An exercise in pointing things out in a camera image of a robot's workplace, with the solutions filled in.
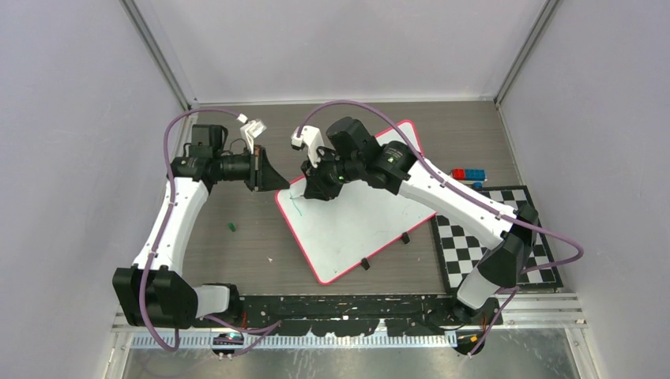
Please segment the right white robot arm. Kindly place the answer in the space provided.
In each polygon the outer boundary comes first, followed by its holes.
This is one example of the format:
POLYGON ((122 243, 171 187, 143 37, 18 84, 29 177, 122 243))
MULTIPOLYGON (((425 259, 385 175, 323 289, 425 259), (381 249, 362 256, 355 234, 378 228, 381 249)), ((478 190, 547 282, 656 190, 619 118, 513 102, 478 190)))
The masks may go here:
POLYGON ((307 150, 301 165, 306 199, 331 201, 345 184, 361 181, 436 211, 486 248, 450 304, 456 321, 473 323, 496 291, 517 285, 536 243, 539 217, 532 206, 514 208, 485 197, 440 173, 405 135, 381 143, 352 117, 336 121, 325 135, 313 126, 299 127, 291 136, 291 146, 307 150), (331 144, 328 148, 324 137, 331 144))

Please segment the pink-framed whiteboard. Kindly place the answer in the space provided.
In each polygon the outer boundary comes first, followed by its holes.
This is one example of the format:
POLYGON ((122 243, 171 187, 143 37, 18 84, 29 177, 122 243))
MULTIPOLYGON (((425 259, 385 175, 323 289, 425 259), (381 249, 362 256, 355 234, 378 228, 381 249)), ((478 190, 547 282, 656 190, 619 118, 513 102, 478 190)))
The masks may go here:
POLYGON ((321 285, 329 285, 435 215, 419 202, 373 189, 342 187, 332 201, 307 200, 304 177, 279 190, 275 202, 321 285))

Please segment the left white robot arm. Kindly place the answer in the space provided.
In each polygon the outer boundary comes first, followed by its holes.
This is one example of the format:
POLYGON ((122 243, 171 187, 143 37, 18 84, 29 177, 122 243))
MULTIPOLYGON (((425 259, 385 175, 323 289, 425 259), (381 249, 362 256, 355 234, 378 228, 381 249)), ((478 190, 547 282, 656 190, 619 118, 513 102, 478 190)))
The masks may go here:
POLYGON ((237 286, 208 283, 190 286, 182 277, 187 244, 198 213, 218 182, 243 182, 252 192, 286 190, 288 181, 270 164, 266 150, 255 143, 264 123, 251 120, 240 128, 245 146, 234 154, 225 149, 228 130, 221 125, 196 125, 181 156, 170 164, 166 196, 145 246, 129 268, 112 277, 127 322, 142 326, 140 304, 156 328, 188 329, 212 314, 224 327, 243 315, 237 286))

